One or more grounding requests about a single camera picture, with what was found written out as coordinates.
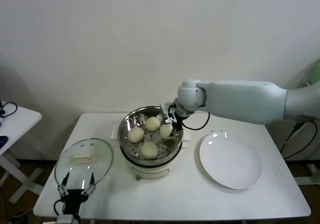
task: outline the white wall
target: white wall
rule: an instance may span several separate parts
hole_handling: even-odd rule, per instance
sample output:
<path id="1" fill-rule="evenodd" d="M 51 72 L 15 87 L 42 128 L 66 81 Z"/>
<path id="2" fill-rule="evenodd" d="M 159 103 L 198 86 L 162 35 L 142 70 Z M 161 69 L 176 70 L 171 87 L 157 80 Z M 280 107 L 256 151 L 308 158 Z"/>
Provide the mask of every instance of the white wall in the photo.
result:
<path id="1" fill-rule="evenodd" d="M 81 113 L 171 101 L 185 78 L 294 87 L 320 55 L 319 10 L 320 0 L 0 0 L 0 96 L 43 115 L 13 149 L 56 159 Z"/>

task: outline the black cable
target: black cable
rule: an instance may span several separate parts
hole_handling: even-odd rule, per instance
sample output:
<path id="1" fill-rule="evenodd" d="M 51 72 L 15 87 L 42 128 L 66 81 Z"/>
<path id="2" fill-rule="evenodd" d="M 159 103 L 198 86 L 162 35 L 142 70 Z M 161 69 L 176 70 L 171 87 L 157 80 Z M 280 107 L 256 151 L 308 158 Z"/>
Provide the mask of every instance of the black cable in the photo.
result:
<path id="1" fill-rule="evenodd" d="M 287 141 L 291 138 L 291 136 L 295 133 L 295 132 L 298 132 L 298 130 L 295 130 L 293 129 L 292 132 L 289 134 L 289 136 L 287 137 L 287 139 L 285 140 L 281 150 L 280 150 L 280 153 L 282 153 L 282 151 L 284 150 L 285 146 L 287 145 Z"/>
<path id="2" fill-rule="evenodd" d="M 8 220 L 9 215 L 8 215 L 6 197 L 5 197 L 5 194 L 4 194 L 3 190 L 2 190 L 2 188 L 0 188 L 0 192 L 1 192 L 2 197 L 3 197 L 3 202 L 4 202 L 4 207 L 5 207 L 5 215 L 6 215 L 5 220 L 6 220 L 6 223 L 8 223 L 9 222 L 9 220 Z"/>
<path id="3" fill-rule="evenodd" d="M 171 109 L 171 108 L 175 108 L 175 107 L 177 107 L 175 104 L 172 104 L 172 105 L 169 106 L 169 108 L 168 108 L 168 115 L 169 115 L 169 116 L 170 116 L 170 109 Z M 187 129 L 190 129 L 190 130 L 193 130 L 193 131 L 198 131 L 198 130 L 204 128 L 204 127 L 208 124 L 209 120 L 210 120 L 210 113 L 208 113 L 208 118 L 207 118 L 205 124 L 204 124 L 202 127 L 200 127 L 200 128 L 190 128 L 190 127 L 186 126 L 186 125 L 183 123 L 182 120 L 181 120 L 181 125 L 184 126 L 184 127 L 187 128 Z"/>
<path id="4" fill-rule="evenodd" d="M 208 118 L 207 118 L 206 122 L 205 122 L 204 125 L 203 125 L 202 127 L 200 127 L 200 128 L 190 128 L 190 127 L 186 126 L 182 121 L 181 121 L 181 124 L 182 124 L 182 126 L 184 126 L 185 128 L 188 128 L 188 129 L 194 130 L 194 131 L 198 131 L 198 130 L 204 128 L 204 127 L 208 124 L 209 120 L 210 120 L 210 113 L 208 113 Z"/>
<path id="5" fill-rule="evenodd" d="M 57 200 L 57 201 L 54 203 L 54 205 L 53 205 L 54 213 L 55 213 L 57 216 L 59 216 L 59 213 L 57 212 L 57 209 L 56 209 L 57 203 L 62 203 L 62 200 L 61 200 L 61 199 Z"/>
<path id="6" fill-rule="evenodd" d="M 308 144 L 307 144 L 304 148 L 302 148 L 301 150 L 293 153 L 292 155 L 290 155 L 290 156 L 288 156 L 288 157 L 286 157 L 286 158 L 284 158 L 284 159 L 288 159 L 288 158 L 293 157 L 294 155 L 302 152 L 304 149 L 306 149 L 306 148 L 313 142 L 313 140 L 315 139 L 315 137 L 316 137 L 316 135 L 317 135 L 317 133 L 318 133 L 318 126 L 316 125 L 316 123 L 315 123 L 314 121 L 311 121 L 310 123 L 313 123 L 313 124 L 314 124 L 314 127 L 315 127 L 315 132 L 314 132 L 314 135 L 313 135 L 313 137 L 311 138 L 311 140 L 308 142 Z"/>
<path id="7" fill-rule="evenodd" d="M 4 111 L 5 106 L 8 105 L 8 104 L 14 105 L 16 109 L 15 109 L 13 112 L 11 112 L 11 113 L 9 113 L 9 114 L 7 114 L 7 115 L 1 115 L 2 118 L 6 118 L 6 117 L 12 115 L 12 114 L 15 113 L 15 112 L 17 111 L 17 109 L 18 109 L 18 106 L 17 106 L 15 103 L 13 103 L 13 102 L 7 102 L 7 103 L 5 103 L 5 104 L 1 107 L 0 113 L 1 113 L 2 111 Z"/>

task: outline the cable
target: cable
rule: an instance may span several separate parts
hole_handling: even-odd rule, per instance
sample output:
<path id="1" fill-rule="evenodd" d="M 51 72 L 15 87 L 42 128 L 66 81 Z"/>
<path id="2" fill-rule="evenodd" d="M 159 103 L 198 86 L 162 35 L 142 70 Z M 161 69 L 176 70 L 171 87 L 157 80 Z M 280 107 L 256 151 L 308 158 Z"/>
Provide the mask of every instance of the cable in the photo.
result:
<path id="1" fill-rule="evenodd" d="M 10 217 L 10 218 L 8 219 L 8 222 L 9 222 L 11 219 L 13 219 L 13 218 L 19 218 L 19 217 L 24 216 L 25 214 L 28 214 L 28 213 L 32 212 L 32 210 L 33 210 L 33 209 L 31 208 L 31 209 L 29 209 L 28 211 L 26 211 L 26 212 L 24 212 L 24 213 L 21 213 L 21 214 L 19 214 L 19 215 L 15 215 L 15 216 Z M 7 223 L 7 221 L 6 221 L 6 220 L 1 221 L 0 224 L 2 224 L 2 223 Z"/>
<path id="2" fill-rule="evenodd" d="M 0 192 L 2 194 L 2 197 L 3 197 L 3 203 L 4 203 L 4 208 L 5 208 L 5 222 L 8 223 L 8 218 L 9 218 L 9 215 L 8 215 L 8 208 L 7 208 L 7 202 L 6 202 L 6 197 L 5 197 L 5 194 L 2 190 L 2 188 L 0 188 Z"/>
<path id="3" fill-rule="evenodd" d="M 19 214 L 19 215 L 15 215 L 15 216 L 13 216 L 13 217 L 10 217 L 9 219 L 11 219 L 11 218 L 18 218 L 18 217 L 22 217 L 23 215 L 25 215 L 25 214 L 28 214 L 28 213 L 30 213 L 30 212 L 32 212 L 32 208 L 31 209 L 29 209 L 28 211 L 26 211 L 26 212 L 24 212 L 24 213 L 22 213 L 22 214 Z"/>
<path id="4" fill-rule="evenodd" d="M 11 112 L 11 113 L 9 113 L 9 114 L 7 114 L 7 115 L 1 115 L 2 118 L 6 118 L 6 117 L 12 115 L 12 114 L 15 113 L 15 112 L 17 111 L 17 109 L 18 109 L 18 106 L 17 106 L 15 103 L 13 103 L 13 102 L 7 102 L 7 103 L 5 103 L 5 104 L 1 107 L 0 113 L 1 113 L 2 111 L 4 111 L 5 106 L 8 105 L 8 104 L 14 105 L 16 109 L 15 109 L 13 112 Z"/>
<path id="5" fill-rule="evenodd" d="M 282 153 L 282 151 L 284 150 L 285 146 L 287 145 L 287 143 L 292 139 L 294 138 L 306 125 L 307 123 L 304 123 L 300 128 L 297 128 L 295 127 L 293 129 L 293 131 L 289 134 L 289 136 L 287 137 L 287 139 L 285 140 L 285 142 L 282 144 L 282 147 L 281 147 L 281 150 L 280 150 L 280 153 Z"/>
<path id="6" fill-rule="evenodd" d="M 198 131 L 198 130 L 204 128 L 204 127 L 208 124 L 209 120 L 210 120 L 210 113 L 208 113 L 208 118 L 207 118 L 206 122 L 205 122 L 204 125 L 203 125 L 202 127 L 200 127 L 200 128 L 190 128 L 190 127 L 186 126 L 182 121 L 181 121 L 181 124 L 182 124 L 182 126 L 184 126 L 185 128 L 188 128 L 188 129 L 194 130 L 194 131 Z"/>
<path id="7" fill-rule="evenodd" d="M 172 105 L 169 106 L 169 108 L 168 108 L 168 115 L 169 115 L 169 116 L 170 116 L 170 109 L 171 109 L 171 108 L 176 108 L 176 107 L 177 107 L 177 106 L 176 106 L 175 104 L 172 104 Z M 182 120 L 181 120 L 181 125 L 184 126 L 184 127 L 187 128 L 187 129 L 190 129 L 190 130 L 193 130 L 193 131 L 198 131 L 198 130 L 204 128 L 204 127 L 208 124 L 209 120 L 210 120 L 210 113 L 208 112 L 208 118 L 207 118 L 206 122 L 204 123 L 204 125 L 203 125 L 202 127 L 200 127 L 200 128 L 190 128 L 190 127 L 186 126 L 186 125 L 183 123 Z"/>
<path id="8" fill-rule="evenodd" d="M 316 125 L 316 123 L 315 123 L 314 121 L 311 121 L 310 123 L 313 123 L 313 124 L 314 124 L 314 127 L 315 127 L 315 132 L 314 132 L 314 135 L 313 135 L 313 137 L 311 138 L 311 140 L 308 142 L 308 144 L 307 144 L 304 148 L 302 148 L 301 150 L 293 153 L 292 155 L 290 155 L 290 156 L 288 156 L 288 157 L 286 157 L 286 158 L 284 158 L 284 159 L 291 158 L 291 157 L 293 157 L 294 155 L 302 152 L 304 149 L 306 149 L 306 148 L 313 142 L 313 140 L 315 139 L 315 137 L 316 137 L 316 135 L 317 135 L 317 133 L 318 133 L 318 126 Z"/>
<path id="9" fill-rule="evenodd" d="M 53 205 L 53 210 L 54 210 L 54 213 L 59 216 L 59 213 L 57 212 L 57 209 L 56 209 L 56 205 L 57 203 L 62 203 L 63 201 L 61 199 L 57 200 L 54 205 Z"/>

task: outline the white plate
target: white plate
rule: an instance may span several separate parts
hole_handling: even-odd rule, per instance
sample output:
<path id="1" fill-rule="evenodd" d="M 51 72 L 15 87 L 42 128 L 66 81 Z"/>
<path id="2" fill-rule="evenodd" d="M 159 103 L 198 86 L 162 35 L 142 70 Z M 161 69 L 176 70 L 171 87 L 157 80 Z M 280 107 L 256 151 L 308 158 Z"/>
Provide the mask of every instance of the white plate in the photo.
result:
<path id="1" fill-rule="evenodd" d="M 261 159 L 252 145 L 230 132 L 215 132 L 200 145 L 200 159 L 206 172 L 232 189 L 247 189 L 262 173 Z"/>

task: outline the stainless steel pot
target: stainless steel pot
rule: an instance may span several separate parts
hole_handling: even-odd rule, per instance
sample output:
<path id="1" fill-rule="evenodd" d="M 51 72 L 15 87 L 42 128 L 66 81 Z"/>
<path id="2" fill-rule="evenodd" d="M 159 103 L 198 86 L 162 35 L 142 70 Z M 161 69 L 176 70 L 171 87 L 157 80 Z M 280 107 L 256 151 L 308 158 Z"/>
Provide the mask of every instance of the stainless steel pot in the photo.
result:
<path id="1" fill-rule="evenodd" d="M 174 130 L 173 136 L 165 140 L 161 138 L 159 129 L 150 132 L 145 128 L 145 121 L 149 117 L 158 117 L 161 124 L 165 124 L 160 107 L 148 106 L 139 108 L 129 113 L 120 123 L 118 140 L 123 155 L 130 162 L 141 167 L 155 168 L 167 164 L 179 153 L 182 147 L 183 130 Z M 144 130 L 144 138 L 139 143 L 132 143 L 128 140 L 128 131 L 134 127 L 140 127 Z M 156 142 L 158 153 L 154 159 L 145 159 L 140 154 L 141 147 L 145 141 Z"/>

